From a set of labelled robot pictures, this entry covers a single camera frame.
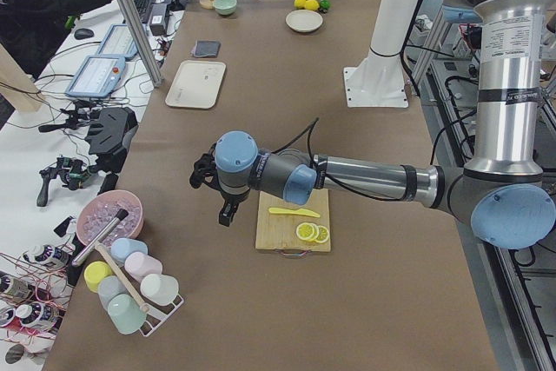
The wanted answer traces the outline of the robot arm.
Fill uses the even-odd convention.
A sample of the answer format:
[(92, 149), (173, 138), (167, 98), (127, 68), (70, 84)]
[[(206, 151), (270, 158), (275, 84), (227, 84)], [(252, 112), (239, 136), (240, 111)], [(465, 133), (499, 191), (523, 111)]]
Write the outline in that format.
[(527, 248), (555, 223), (533, 159), (541, 36), (554, 0), (445, 0), (448, 14), (472, 7), (482, 21), (479, 90), (472, 158), (460, 169), (385, 165), (296, 150), (260, 149), (246, 132), (214, 145), (211, 185), (229, 225), (251, 190), (302, 205), (316, 189), (345, 189), (383, 202), (417, 201), (468, 225), (481, 240)]

